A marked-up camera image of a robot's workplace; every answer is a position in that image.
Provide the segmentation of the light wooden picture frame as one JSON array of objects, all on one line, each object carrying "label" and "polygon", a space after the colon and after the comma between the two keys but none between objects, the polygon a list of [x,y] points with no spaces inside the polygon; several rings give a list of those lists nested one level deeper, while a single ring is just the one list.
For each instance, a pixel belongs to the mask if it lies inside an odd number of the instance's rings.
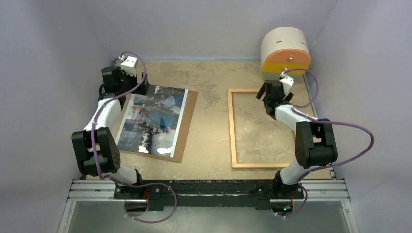
[{"label": "light wooden picture frame", "polygon": [[283,169],[290,163],[238,163],[236,155],[236,137],[234,123],[233,94],[235,93],[259,93],[259,89],[237,88],[227,90],[228,114],[229,114],[229,136],[230,136],[230,154],[233,169]]}]

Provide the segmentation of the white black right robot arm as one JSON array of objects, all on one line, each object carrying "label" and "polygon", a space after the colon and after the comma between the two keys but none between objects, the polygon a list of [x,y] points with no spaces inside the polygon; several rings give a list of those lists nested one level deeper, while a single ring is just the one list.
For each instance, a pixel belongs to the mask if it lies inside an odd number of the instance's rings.
[{"label": "white black right robot arm", "polygon": [[284,80],[266,80],[256,95],[263,101],[266,114],[295,133],[295,159],[277,172],[273,192],[283,198],[292,191],[303,175],[313,168],[322,168],[337,160],[338,151],[333,127],[328,119],[310,118],[297,110],[286,92]]}]

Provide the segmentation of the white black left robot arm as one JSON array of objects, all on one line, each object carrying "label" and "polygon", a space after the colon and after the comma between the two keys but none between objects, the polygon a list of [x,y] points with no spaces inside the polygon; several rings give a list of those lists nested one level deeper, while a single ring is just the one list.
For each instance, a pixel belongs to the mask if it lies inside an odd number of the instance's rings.
[{"label": "white black left robot arm", "polygon": [[101,75],[103,84],[99,88],[97,110],[90,122],[71,136],[77,166],[82,175],[110,179],[126,186],[126,193],[138,199],[143,196],[145,185],[139,182],[137,170],[121,163],[111,129],[129,93],[147,94],[147,72],[143,71],[138,80],[135,71],[128,74],[119,66],[109,66],[101,69]]}]

